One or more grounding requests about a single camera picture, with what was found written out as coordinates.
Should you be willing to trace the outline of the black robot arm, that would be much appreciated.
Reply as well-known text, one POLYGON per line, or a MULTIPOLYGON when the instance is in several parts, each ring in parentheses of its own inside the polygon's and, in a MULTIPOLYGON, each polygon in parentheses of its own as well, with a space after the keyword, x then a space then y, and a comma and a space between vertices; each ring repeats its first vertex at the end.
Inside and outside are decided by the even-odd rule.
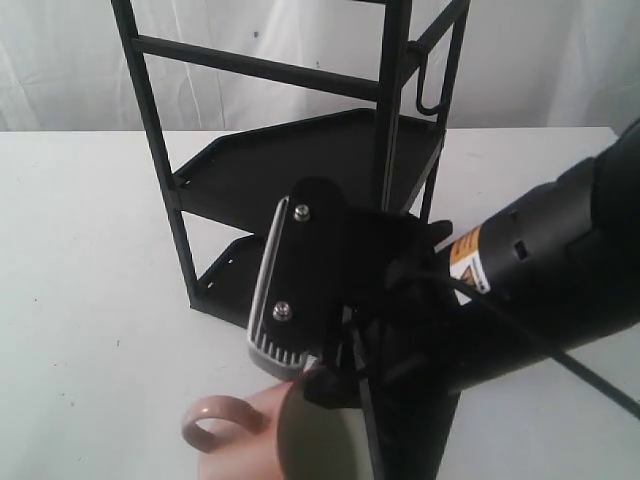
POLYGON ((316 354, 306 397, 360 407, 388 479, 436 476, 460 393, 553 359, 631 414, 639 403, 570 350, 639 320, 639 127, 468 234, 348 205, 299 182, 272 280, 279 329, 316 354))

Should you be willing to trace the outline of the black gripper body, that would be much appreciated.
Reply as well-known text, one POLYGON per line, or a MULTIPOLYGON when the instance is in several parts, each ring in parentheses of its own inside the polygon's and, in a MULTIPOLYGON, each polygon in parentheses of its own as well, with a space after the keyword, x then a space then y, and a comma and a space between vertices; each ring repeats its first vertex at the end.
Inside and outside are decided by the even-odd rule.
POLYGON ((289 224, 289 338, 321 357, 304 394, 327 409, 364 404, 362 385, 387 408, 430 396, 441 382, 428 356, 436 294, 409 282, 435 264, 449 220, 352 207, 328 179, 304 178, 290 199, 307 214, 289 224))

